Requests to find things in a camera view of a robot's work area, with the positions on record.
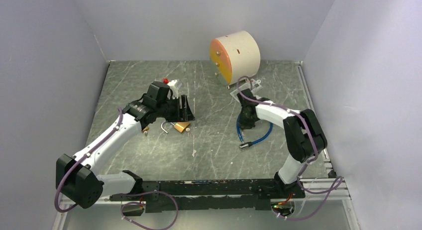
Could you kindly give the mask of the medium brass padlock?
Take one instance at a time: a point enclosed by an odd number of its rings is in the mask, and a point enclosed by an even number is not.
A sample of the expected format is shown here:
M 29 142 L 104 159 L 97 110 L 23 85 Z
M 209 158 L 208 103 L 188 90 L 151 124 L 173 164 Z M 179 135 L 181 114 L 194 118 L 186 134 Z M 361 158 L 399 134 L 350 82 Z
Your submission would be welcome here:
M 168 130 L 165 128 L 166 124 L 171 124 L 179 133 L 190 132 L 190 122 L 162 122 L 160 125 L 162 131 L 168 134 Z

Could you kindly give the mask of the small brass padlock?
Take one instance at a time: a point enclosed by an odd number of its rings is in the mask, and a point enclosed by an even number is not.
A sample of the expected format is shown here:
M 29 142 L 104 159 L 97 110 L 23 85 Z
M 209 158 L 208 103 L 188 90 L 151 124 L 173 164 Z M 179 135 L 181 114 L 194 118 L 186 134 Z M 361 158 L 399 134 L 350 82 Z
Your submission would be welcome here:
M 145 136 L 147 136 L 147 135 L 148 135 L 148 131 L 149 131 L 149 127 L 147 126 L 146 128 L 144 128 L 144 129 L 142 130 L 142 133 L 143 133 Z

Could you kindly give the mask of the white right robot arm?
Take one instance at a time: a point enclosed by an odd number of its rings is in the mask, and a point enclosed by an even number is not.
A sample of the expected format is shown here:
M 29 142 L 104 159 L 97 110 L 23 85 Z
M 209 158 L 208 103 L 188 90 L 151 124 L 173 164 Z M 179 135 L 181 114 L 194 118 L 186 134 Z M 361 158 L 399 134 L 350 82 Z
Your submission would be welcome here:
M 311 109 L 303 111 L 289 109 L 266 98 L 257 99 L 250 89 L 237 94 L 241 111 L 237 119 L 238 134 L 242 130 L 255 128 L 259 120 L 283 128 L 289 155 L 283 166 L 275 174 L 274 193 L 281 198 L 293 190 L 292 183 L 305 170 L 305 166 L 315 161 L 327 147 L 327 138 Z

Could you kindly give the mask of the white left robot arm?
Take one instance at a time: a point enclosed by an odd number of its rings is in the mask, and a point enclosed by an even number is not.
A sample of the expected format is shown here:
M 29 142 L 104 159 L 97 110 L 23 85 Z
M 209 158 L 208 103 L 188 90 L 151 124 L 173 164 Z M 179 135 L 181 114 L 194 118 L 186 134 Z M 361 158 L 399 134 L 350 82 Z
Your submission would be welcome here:
M 181 95 L 180 80 L 152 82 L 141 98 L 119 109 L 118 118 L 91 144 L 56 161 L 56 194 L 54 206 L 65 213 L 76 206 L 87 209 L 100 197 L 123 194 L 130 200 L 142 195 L 141 177 L 124 170 L 101 175 L 100 169 L 131 138 L 143 132 L 158 118 L 166 122 L 190 122 L 195 117 L 186 95 Z

